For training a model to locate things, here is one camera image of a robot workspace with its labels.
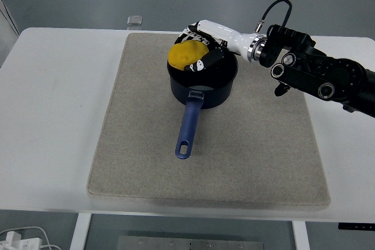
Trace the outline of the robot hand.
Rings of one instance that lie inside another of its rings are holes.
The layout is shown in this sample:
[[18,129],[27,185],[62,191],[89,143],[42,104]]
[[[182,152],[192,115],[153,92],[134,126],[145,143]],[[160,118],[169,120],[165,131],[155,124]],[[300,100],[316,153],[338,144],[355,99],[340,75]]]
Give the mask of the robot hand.
[[228,53],[253,61],[259,39],[261,36],[255,33],[243,34],[209,20],[200,20],[179,36],[169,52],[169,64],[178,70],[199,72],[218,64]]

